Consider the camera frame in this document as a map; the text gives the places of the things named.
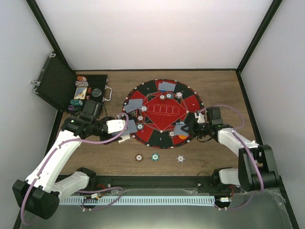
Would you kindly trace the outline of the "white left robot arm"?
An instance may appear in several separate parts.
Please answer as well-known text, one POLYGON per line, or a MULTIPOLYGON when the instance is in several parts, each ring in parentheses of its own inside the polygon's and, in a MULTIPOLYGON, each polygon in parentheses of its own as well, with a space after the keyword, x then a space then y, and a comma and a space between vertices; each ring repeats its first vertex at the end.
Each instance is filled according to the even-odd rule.
POLYGON ((57 139, 45 158, 24 181, 17 180, 12 187, 20 207, 20 217, 26 224, 26 211, 49 219, 59 203, 74 193, 94 193, 96 173, 81 167, 67 178, 57 181, 59 173, 81 143, 107 144, 119 138, 127 129, 129 118, 119 113, 117 118, 100 120, 102 104, 88 100, 81 111, 69 116, 63 123, 57 139))

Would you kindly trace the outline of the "blue green chip stack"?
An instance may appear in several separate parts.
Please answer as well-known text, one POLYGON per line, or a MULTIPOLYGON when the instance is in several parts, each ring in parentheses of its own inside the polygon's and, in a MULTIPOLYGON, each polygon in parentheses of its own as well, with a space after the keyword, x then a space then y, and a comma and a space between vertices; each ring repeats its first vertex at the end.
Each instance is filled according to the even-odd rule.
POLYGON ((151 156, 152 161, 158 161, 159 159, 160 159, 159 154, 152 154, 152 156, 151 156))

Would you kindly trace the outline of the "dealt blue card seat four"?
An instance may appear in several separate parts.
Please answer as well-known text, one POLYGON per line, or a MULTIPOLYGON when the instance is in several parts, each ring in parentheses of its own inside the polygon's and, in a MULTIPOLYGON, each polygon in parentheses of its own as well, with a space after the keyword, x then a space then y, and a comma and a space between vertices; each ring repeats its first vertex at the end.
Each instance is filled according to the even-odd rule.
POLYGON ((142 107, 143 99, 130 99, 128 102, 128 106, 131 108, 142 107))

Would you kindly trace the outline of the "orange black chip stack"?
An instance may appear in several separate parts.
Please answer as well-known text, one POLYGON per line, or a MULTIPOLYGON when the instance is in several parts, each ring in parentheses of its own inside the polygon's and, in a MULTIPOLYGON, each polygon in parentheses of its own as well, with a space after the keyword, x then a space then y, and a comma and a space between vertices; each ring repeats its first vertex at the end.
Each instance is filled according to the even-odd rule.
POLYGON ((143 156, 142 156, 141 154, 137 154, 137 155, 135 156, 135 160, 136 160, 137 162, 141 162, 141 161, 143 161, 143 156))

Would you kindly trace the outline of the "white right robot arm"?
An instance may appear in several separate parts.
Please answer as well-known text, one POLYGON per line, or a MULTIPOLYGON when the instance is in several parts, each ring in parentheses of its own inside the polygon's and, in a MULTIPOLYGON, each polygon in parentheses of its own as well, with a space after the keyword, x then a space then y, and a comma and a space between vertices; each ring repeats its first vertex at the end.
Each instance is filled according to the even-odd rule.
POLYGON ((234 185, 249 192, 279 186, 280 176, 272 148, 251 141, 239 134, 237 127, 224 124, 220 108, 216 105, 196 111, 194 119, 181 127, 192 137, 209 136, 237 155, 238 167, 217 169, 212 188, 223 192, 234 185))

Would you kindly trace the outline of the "blue green chips top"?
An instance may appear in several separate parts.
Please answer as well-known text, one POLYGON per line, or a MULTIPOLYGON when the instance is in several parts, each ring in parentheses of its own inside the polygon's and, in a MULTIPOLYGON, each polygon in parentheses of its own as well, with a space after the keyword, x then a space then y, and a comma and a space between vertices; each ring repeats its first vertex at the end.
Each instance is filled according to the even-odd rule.
POLYGON ((172 98, 173 98, 173 95, 172 95, 172 94, 166 94, 166 98, 167 98, 167 99, 172 99, 172 98))

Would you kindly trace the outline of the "dealt blue card top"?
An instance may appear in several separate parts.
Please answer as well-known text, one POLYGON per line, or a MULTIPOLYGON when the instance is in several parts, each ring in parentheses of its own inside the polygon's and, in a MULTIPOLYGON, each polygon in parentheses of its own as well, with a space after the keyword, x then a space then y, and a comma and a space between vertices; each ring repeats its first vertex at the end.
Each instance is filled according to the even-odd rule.
POLYGON ((162 82, 158 84, 158 90, 159 91, 171 91, 173 92, 175 90, 176 84, 175 83, 169 83, 169 82, 162 82))

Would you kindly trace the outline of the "purple white chips seat four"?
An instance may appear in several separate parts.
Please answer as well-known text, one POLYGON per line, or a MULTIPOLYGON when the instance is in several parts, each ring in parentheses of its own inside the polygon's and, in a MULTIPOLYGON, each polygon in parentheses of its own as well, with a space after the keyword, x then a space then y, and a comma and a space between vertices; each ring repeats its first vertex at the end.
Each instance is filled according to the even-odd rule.
POLYGON ((148 107, 145 106, 145 105, 143 105, 143 106, 140 108, 140 110, 141 110, 142 112, 146 112, 146 111, 148 110, 148 107))

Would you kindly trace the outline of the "dealt blue card seat ten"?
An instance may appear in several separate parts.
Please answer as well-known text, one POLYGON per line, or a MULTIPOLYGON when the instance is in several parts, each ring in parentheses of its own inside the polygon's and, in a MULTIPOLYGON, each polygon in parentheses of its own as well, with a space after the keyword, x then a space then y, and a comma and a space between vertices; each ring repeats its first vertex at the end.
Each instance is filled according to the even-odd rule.
POLYGON ((188 134, 184 131, 181 130, 181 127, 184 126, 184 125, 181 125, 179 123, 176 123, 175 127, 174 127, 174 133, 175 135, 184 135, 184 136, 187 136, 188 137, 188 134))

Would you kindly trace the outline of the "purple white chip stack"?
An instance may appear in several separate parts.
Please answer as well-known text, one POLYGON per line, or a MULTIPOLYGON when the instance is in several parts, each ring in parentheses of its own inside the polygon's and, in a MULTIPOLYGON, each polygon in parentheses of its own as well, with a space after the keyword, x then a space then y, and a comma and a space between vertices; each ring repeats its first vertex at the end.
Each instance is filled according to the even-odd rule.
POLYGON ((178 156, 177 156, 177 161, 178 161, 179 163, 183 163, 183 162, 185 161, 185 157, 184 157, 183 155, 178 155, 178 156))

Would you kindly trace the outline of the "orange big blind button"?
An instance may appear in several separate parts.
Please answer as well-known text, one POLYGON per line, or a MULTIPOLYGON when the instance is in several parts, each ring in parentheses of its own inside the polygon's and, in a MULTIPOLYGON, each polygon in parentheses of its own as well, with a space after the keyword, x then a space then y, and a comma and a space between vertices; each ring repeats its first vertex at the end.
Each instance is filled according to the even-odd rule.
POLYGON ((186 138, 187 138, 187 136, 184 136, 184 135, 178 135, 178 137, 179 137, 180 139, 186 139, 186 138))

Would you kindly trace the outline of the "blue green chips seat two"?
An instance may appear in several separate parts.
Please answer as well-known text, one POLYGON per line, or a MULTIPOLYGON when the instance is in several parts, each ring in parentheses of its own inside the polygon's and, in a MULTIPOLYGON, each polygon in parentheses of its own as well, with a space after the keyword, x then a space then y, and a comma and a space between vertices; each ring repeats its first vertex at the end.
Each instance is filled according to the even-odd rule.
POLYGON ((136 128, 137 128, 137 130, 143 130, 143 128, 144 128, 143 123, 137 123, 136 128))

